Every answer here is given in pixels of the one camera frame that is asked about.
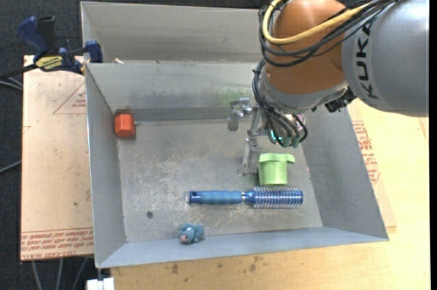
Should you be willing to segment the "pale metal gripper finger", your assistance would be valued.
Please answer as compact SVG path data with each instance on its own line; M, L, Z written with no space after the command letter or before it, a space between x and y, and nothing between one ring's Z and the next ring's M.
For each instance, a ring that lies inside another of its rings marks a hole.
M238 168L238 174L247 176L256 174L258 166L259 146L257 139L247 137L243 146L242 162Z
M253 114L253 105L250 98L238 98L229 103L230 114L227 119L228 129L236 131L239 128L240 118L247 118Z

